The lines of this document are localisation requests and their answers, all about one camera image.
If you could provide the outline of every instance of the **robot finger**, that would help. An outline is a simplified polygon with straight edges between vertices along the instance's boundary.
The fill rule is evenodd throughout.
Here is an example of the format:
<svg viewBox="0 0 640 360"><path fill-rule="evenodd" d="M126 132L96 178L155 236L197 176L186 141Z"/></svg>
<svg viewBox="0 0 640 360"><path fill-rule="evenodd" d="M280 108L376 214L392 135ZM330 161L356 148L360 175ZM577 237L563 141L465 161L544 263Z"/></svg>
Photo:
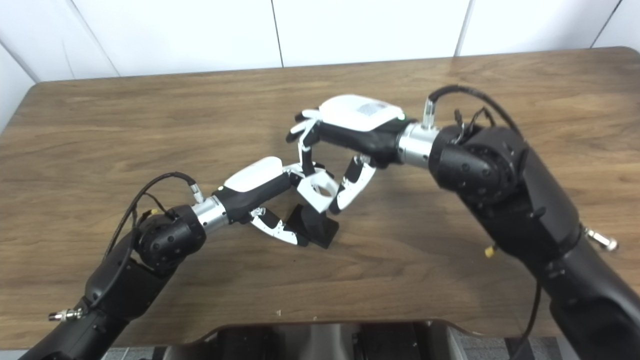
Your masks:
<svg viewBox="0 0 640 360"><path fill-rule="evenodd" d="M344 173L342 183L338 188L338 194L333 199L329 210L333 214L339 214L364 190L376 173L376 168L371 166L370 157L359 154L351 159L347 171Z"/></svg>
<svg viewBox="0 0 640 360"><path fill-rule="evenodd" d="M307 238L296 233L293 228L269 209L257 208L251 214L253 215L251 223L263 233L293 245L304 247L309 244Z"/></svg>
<svg viewBox="0 0 640 360"><path fill-rule="evenodd" d="M300 139L301 142L306 143L305 146L312 145L312 143L309 143L310 139L308 139L308 137L312 131L315 131L315 128L317 127L317 124L319 122L319 119L307 119L303 122L297 123L294 127L291 128L291 130L289 130L285 141L287 143L292 143L297 139Z"/></svg>

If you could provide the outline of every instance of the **black object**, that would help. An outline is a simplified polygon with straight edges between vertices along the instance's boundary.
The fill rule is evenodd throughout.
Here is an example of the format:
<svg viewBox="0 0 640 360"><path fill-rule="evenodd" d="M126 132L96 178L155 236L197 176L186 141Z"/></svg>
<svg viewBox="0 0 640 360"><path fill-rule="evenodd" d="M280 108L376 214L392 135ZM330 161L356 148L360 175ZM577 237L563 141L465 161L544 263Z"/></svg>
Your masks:
<svg viewBox="0 0 640 360"><path fill-rule="evenodd" d="M140 259L155 270L173 269L200 250L207 238L191 206L181 205L165 215L150 217L141 226Z"/></svg>
<svg viewBox="0 0 640 360"><path fill-rule="evenodd" d="M231 327L212 341L212 360L278 360L280 337L266 326Z"/></svg>
<svg viewBox="0 0 640 360"><path fill-rule="evenodd" d="M271 229L275 229L275 227L280 223L280 218L269 209L265 209L264 214L259 215L258 217L260 218L260 220L262 220L262 222L264 222L264 225L267 225ZM309 239L301 233L295 231L295 229L293 229L289 224L284 224L284 231L296 233L296 240L298 241L296 244L297 246L305 247L309 245Z"/></svg>
<svg viewBox="0 0 640 360"><path fill-rule="evenodd" d="M134 238L138 237L139 233L138 233L138 225L136 223L136 217L137 217L136 208L138 207L138 202L145 194L151 197L151 199L153 199L158 204L158 207L164 211L164 208L162 207L160 202L157 200L157 198L154 197L153 195L148 194L147 191L151 189L151 187L154 186L155 184L159 183L162 180L168 179L170 177L176 177L184 180L187 183L187 185L189 185L189 187L196 185L196 181L191 176L188 176L187 174L184 174L182 172L168 172L149 181L145 186L142 187L142 189L140 189L140 191L136 194L136 196L134 196L133 200L129 204L129 207L125 211L124 215L122 215L122 218L118 223L118 226L116 226L116 230L113 232L113 235L111 236L111 240L109 241L107 250L104 253L104 257L102 258L103 260L105 260L109 256L109 253L113 250L113 247L115 246L115 243L118 237L120 236L120 232L122 232L122 228L124 224L128 221L129 217L132 217L132 222L133 222L133 227L131 229L132 237ZM98 308L98 305L100 305L100 303L106 298L106 296L111 291L112 287L115 284L116 279L119 278L124 273L126 262L128 261L129 257L133 253L135 243L132 241L129 243L129 245L130 245L129 248L122 254L123 256L120 262L120 266L118 267L118 270L115 272L111 282L105 286L104 291L102 292L102 295L100 295L96 299L93 299L91 304L89 304L88 306L88 310L93 310Z"/></svg>
<svg viewBox="0 0 640 360"><path fill-rule="evenodd" d="M540 298L542 296L542 285L540 282L536 282L536 294L533 298L533 305L531 306L531 315L529 315L529 321L527 327L522 332L522 335L518 338L517 342L513 345L513 352L509 351L510 360L515 360L517 357L526 351L529 346L529 335L533 330L533 326L536 324L536 317L538 316L538 308L540 307Z"/></svg>
<svg viewBox="0 0 640 360"><path fill-rule="evenodd" d="M166 353L166 347L154 347L154 352L151 354L151 360L163 360Z"/></svg>
<svg viewBox="0 0 640 360"><path fill-rule="evenodd" d="M144 315L182 260L202 246L204 230L201 226L199 229L192 227L189 221L194 216L189 206L179 206L170 209L167 215L146 219L140 227L140 236L146 239L140 254L147 261L140 264L127 256L125 270L116 276L124 255L132 247L132 242L136 242L131 233L125 235L87 280L84 297L76 306L84 309L85 315L77 320L61 322L20 359L102 359L129 322ZM162 225L161 230L156 231L159 224ZM174 236L173 245L165 246L164 241L168 241L169 236ZM154 244L162 244L162 249L154 249ZM156 251L159 254L170 249L173 249L171 260L160 263L155 262L155 255L147 256L146 252ZM103 300L91 308L90 305L99 297Z"/></svg>
<svg viewBox="0 0 640 360"><path fill-rule="evenodd" d="M438 185L456 192L535 276L582 360L640 359L640 298L587 243L575 206L538 155L504 127L455 140L459 133L446 127L433 144L429 171Z"/></svg>
<svg viewBox="0 0 640 360"><path fill-rule="evenodd" d="M505 338L504 344L507 347L509 358L512 360L536 360L533 349L528 339L524 344L520 344L521 338Z"/></svg>
<svg viewBox="0 0 640 360"><path fill-rule="evenodd" d="M311 205L298 204L289 218L287 225L298 234L323 249L328 249L340 225L328 218L326 212L318 213Z"/></svg>
<svg viewBox="0 0 640 360"><path fill-rule="evenodd" d="M290 187L291 180L289 175L283 173L247 192L237 192L223 187L222 190L216 190L213 195L217 196L227 210L227 218L230 224L234 222L246 224L253 218L250 215L252 210L258 208L267 200L284 193Z"/></svg>
<svg viewBox="0 0 640 360"><path fill-rule="evenodd" d="M413 323L366 323L352 339L355 360L429 359L420 354Z"/></svg>
<svg viewBox="0 0 640 360"><path fill-rule="evenodd" d="M399 163L399 135L411 122L413 120L394 119L371 131L355 131L321 122L319 139L366 154L371 157L371 166L387 168L391 163Z"/></svg>
<svg viewBox="0 0 640 360"><path fill-rule="evenodd" d="M302 152L302 173L305 176L311 176L316 173L314 168L312 150L309 148L306 151Z"/></svg>

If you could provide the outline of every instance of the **wooden table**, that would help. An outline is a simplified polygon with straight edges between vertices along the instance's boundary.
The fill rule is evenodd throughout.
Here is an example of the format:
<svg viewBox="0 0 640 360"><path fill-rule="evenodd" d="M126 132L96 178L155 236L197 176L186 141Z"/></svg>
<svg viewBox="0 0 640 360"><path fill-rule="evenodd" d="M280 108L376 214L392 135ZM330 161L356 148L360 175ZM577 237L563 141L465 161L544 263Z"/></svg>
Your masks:
<svg viewBox="0 0 640 360"><path fill-rule="evenodd" d="M451 83L498 100L579 207L621 242L604 254L640 290L640 56L624 48L212 74L41 83L0 137L0 348L35 344L73 306L132 196L181 170L205 192L267 155L296 161L293 115L337 94L419 116ZM460 107L440 103L436 121ZM349 151L322 145L341 174ZM153 193L191 203L178 181ZM269 203L286 216L294 191ZM299 248L250 225L223 228L189 257L117 345L195 341L233 324L444 319L476 334L525 327L534 282L514 259L486 259L487 235L420 169L391 167L343 214L328 250ZM557 334L543 300L534 333Z"/></svg>

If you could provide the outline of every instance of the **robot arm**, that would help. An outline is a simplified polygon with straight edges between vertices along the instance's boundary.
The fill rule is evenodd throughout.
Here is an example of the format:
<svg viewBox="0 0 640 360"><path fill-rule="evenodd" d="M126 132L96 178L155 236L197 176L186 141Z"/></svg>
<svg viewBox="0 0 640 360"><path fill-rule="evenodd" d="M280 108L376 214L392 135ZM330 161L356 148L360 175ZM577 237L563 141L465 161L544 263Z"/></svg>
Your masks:
<svg viewBox="0 0 640 360"><path fill-rule="evenodd" d="M325 173L320 165L312 166ZM125 327L144 315L178 266L224 225L250 222L272 237L306 246L304 235L262 207L291 186L299 187L302 178L300 165L283 167L280 159L269 157L234 174L206 199L191 180L196 204L160 215L144 213L108 251L77 305L51 313L49 319L61 323L21 359L101 359ZM140 262L132 257L134 251Z"/></svg>
<svg viewBox="0 0 640 360"><path fill-rule="evenodd" d="M490 127L477 126L477 116L469 124L456 119L457 125L435 127L437 99L451 92L484 100L510 128L494 126L493 119ZM605 249L614 243L580 223L571 200L497 103L477 90L448 86L429 96L422 123L401 111L372 128L344 125L346 117L329 124L322 115L317 141L361 152L378 167L424 168L439 187L457 193L496 246L522 261L549 294L554 319L582 359L640 358L640 299L586 240Z"/></svg>

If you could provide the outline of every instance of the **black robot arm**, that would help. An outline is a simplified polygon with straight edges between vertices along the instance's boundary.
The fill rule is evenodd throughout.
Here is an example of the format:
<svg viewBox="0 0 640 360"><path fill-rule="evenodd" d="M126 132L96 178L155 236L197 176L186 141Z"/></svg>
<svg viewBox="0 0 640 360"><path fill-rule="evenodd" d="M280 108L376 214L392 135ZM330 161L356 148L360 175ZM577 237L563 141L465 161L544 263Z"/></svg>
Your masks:
<svg viewBox="0 0 640 360"><path fill-rule="evenodd" d="M435 127L438 98L453 92L484 101L508 127L495 126L486 108L469 124L456 112L455 126ZM382 104L368 119L380 118L388 107ZM493 99L452 85L429 96L421 123L396 112L386 123L364 129L348 122L349 117L361 118L359 113L354 107L337 118L335 111L320 106L308 120L316 131L305 133L310 138L305 145L326 141L370 156L381 168L399 163L429 170L439 187L458 194L496 246L535 276L581 359L640 359L640 299L587 242L612 250L615 241L581 224L571 200ZM482 114L490 127L476 124Z"/></svg>
<svg viewBox="0 0 640 360"><path fill-rule="evenodd" d="M204 228L191 206L178 206L125 235L86 283L75 308L50 315L61 323L21 359L101 359L129 322L151 306L178 265L200 249ZM131 257L135 248L142 262ZM117 275L123 259L124 271Z"/></svg>
<svg viewBox="0 0 640 360"><path fill-rule="evenodd" d="M442 129L429 154L438 185L535 276L581 359L640 358L640 299L587 242L592 233L538 155L504 127L456 143L459 132Z"/></svg>

